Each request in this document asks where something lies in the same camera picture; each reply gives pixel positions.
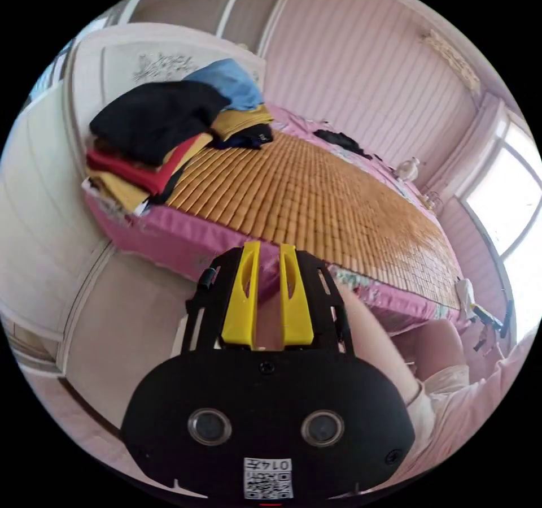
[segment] bed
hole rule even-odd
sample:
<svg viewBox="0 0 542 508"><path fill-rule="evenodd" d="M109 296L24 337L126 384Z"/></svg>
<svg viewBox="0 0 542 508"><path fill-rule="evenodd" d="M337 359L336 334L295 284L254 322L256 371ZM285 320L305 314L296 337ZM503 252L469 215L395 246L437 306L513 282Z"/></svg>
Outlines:
<svg viewBox="0 0 542 508"><path fill-rule="evenodd" d="M180 80L222 58L234 58L264 90L264 60L189 28L128 24L84 39L68 62L64 97L81 180L91 141L88 124L107 103L142 82ZM260 298L265 298L278 288L278 244L286 241L324 259L392 335L436 318L459 324L454 284L462 277L461 270L416 187L395 181L376 157L365 159L313 135L320 128L333 131L329 124L266 105L275 118L276 140L265 145L261 154L201 153L185 172L175 205L153 206L143 216L135 216L86 187L86 204L113 243L126 253L197 280L213 257L258 238L262 242ZM281 170L275 162L279 159L288 160ZM290 167L288 176L282 178L286 167ZM313 174L303 176L304 167L312 167L307 171ZM261 179L241 185L251 174ZM234 175L236 180L217 175ZM274 190L273 201L262 195L264 188ZM229 205L233 202L236 210L226 216L227 208L219 207L221 197L231 189L235 193L230 194ZM363 190L366 197L354 190ZM268 205L265 212L263 204ZM385 218L385 212L395 213L396 219ZM428 234L430 245L423 240Z"/></svg>

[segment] sticker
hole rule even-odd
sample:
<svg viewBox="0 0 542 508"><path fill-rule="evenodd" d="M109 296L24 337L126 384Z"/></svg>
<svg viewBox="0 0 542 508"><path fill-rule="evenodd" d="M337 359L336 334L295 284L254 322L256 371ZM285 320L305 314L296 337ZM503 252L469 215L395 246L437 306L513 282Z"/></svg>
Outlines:
<svg viewBox="0 0 542 508"><path fill-rule="evenodd" d="M291 459L244 458L244 497L293 498Z"/></svg>

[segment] person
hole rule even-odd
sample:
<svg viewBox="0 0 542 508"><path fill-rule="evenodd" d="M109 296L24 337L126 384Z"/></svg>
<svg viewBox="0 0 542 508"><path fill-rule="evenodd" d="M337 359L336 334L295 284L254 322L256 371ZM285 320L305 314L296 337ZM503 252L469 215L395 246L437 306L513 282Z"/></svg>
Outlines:
<svg viewBox="0 0 542 508"><path fill-rule="evenodd" d="M371 311L347 286L337 283L359 359L372 364L397 387L406 404L416 439L394 475L371 491L413 478L442 463L484 424L515 380L530 350L536 330L497 362L487 379L469 383L461 338L445 319L431 320L407 333L414 373ZM256 345L281 350L279 295L258 310Z"/></svg>

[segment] camera lens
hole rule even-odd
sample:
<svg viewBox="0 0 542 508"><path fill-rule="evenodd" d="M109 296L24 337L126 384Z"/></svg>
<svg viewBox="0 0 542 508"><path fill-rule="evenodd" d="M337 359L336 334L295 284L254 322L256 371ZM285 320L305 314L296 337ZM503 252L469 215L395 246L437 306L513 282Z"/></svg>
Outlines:
<svg viewBox="0 0 542 508"><path fill-rule="evenodd" d="M330 410L312 412L303 421L301 435L312 446L323 448L339 441L344 431L340 416Z"/></svg>
<svg viewBox="0 0 542 508"><path fill-rule="evenodd" d="M188 430L194 440L206 446L223 444L231 435L231 424L220 411L203 408L188 420Z"/></svg>

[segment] bamboo mat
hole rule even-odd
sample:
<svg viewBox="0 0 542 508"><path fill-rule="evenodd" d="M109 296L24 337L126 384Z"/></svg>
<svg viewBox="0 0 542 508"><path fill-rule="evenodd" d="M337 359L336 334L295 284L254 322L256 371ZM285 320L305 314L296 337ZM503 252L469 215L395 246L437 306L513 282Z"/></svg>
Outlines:
<svg viewBox="0 0 542 508"><path fill-rule="evenodd" d="M459 273L437 225L323 148L274 136L261 150L203 150L168 205L459 308Z"/></svg>

